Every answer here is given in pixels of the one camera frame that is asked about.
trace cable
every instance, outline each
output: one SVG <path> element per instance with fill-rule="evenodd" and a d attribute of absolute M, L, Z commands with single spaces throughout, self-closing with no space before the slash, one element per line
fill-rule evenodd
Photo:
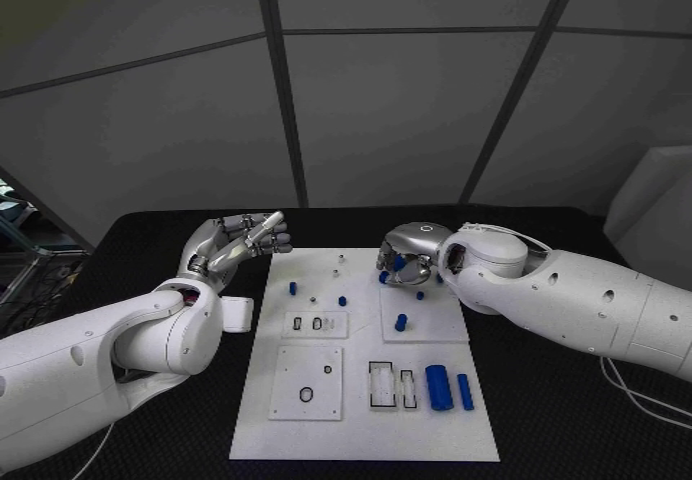
<path fill-rule="evenodd" d="M 605 363 L 604 363 L 604 360 L 608 361 L 608 364 L 609 364 L 609 368 L 612 369 L 612 372 L 617 376 L 617 380 L 620 382 L 620 384 L 617 384 L 612 379 L 609 378 L 609 375 L 605 371 Z M 692 418 L 692 413 L 682 410 L 680 408 L 674 407 L 673 405 L 669 405 L 667 403 L 661 402 L 660 400 L 656 400 L 654 398 L 651 397 L 647 397 L 645 395 L 643 395 L 641 393 L 635 392 L 634 390 L 631 390 L 628 387 L 627 387 L 627 384 L 624 383 L 624 380 L 622 380 L 622 377 L 620 375 L 620 371 L 617 370 L 617 367 L 615 367 L 615 364 L 612 363 L 612 360 L 609 358 L 604 358 L 601 357 L 599 359 L 601 361 L 601 372 L 602 372 L 602 376 L 605 377 L 605 379 L 608 380 L 608 382 L 620 389 L 624 391 L 624 393 L 627 394 L 627 397 L 630 398 L 631 400 L 631 403 L 634 404 L 634 406 L 647 414 L 650 415 L 651 417 L 657 418 L 658 420 L 661 420 L 663 422 L 667 422 L 667 423 L 671 423 L 673 425 L 677 425 L 679 427 L 682 428 L 686 428 L 687 430 L 692 430 L 692 425 L 686 424 L 686 423 L 682 423 L 682 422 L 677 422 L 676 420 L 673 420 L 671 418 L 667 418 L 667 417 L 663 417 L 661 415 L 658 415 L 657 413 L 651 412 L 637 401 L 637 399 L 634 398 L 634 396 L 643 398 L 644 400 L 653 402 L 656 405 L 660 405 L 661 407 L 667 408 L 669 410 L 677 412 L 679 414 L 687 416 Z"/>
<path fill-rule="evenodd" d="M 552 248 L 539 240 L 536 240 L 533 237 L 529 237 L 523 233 L 519 233 L 517 231 L 511 230 L 510 228 L 498 227 L 497 225 L 487 225 L 484 223 L 464 223 L 464 227 L 477 227 L 477 228 L 484 228 L 485 230 L 493 230 L 500 233 L 509 233 L 510 235 L 516 235 L 517 237 L 524 238 L 532 242 L 534 245 L 537 245 L 546 252 L 552 252 Z"/>
<path fill-rule="evenodd" d="M 115 425 L 115 423 L 111 423 L 111 426 L 108 427 L 108 431 L 105 432 L 105 437 L 103 437 L 103 439 L 101 440 L 101 445 L 98 446 L 96 451 L 93 452 L 93 455 L 90 456 L 89 461 L 86 462 L 86 465 L 82 467 L 82 469 L 79 470 L 79 472 L 76 472 L 76 475 L 72 477 L 72 480 L 76 480 L 76 479 L 79 478 L 79 476 L 82 475 L 82 473 L 83 473 L 83 472 L 86 471 L 86 469 L 89 468 L 90 463 L 92 463 L 93 460 L 96 459 L 98 454 L 101 453 L 101 449 L 103 448 L 105 441 L 108 440 L 108 437 L 111 436 L 111 431 L 112 431 L 112 426 L 113 426 L 113 425 Z"/>

